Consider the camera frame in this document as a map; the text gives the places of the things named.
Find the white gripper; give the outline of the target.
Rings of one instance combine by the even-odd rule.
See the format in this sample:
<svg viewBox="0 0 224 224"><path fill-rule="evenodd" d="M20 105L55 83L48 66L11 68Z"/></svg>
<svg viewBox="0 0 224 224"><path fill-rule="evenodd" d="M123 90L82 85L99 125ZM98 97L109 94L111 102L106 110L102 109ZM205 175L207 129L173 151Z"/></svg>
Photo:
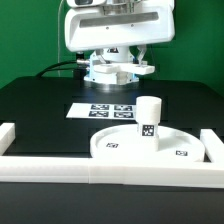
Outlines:
<svg viewBox="0 0 224 224"><path fill-rule="evenodd" d="M175 35L174 0L128 0L113 4L93 0L71 9L65 17L65 44L71 52L95 50L92 64L108 64L103 48L137 46L136 63L146 65L147 46L171 41Z"/></svg>

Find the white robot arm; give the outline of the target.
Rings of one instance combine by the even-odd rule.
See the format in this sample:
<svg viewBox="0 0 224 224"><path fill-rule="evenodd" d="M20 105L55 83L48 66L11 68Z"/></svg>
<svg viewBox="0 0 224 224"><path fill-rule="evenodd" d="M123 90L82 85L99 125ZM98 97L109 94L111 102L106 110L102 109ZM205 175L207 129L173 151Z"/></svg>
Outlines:
<svg viewBox="0 0 224 224"><path fill-rule="evenodd" d="M175 35L174 0L66 0L65 44L91 53L84 82L104 89L137 83L155 67L144 55L149 44Z"/></svg>

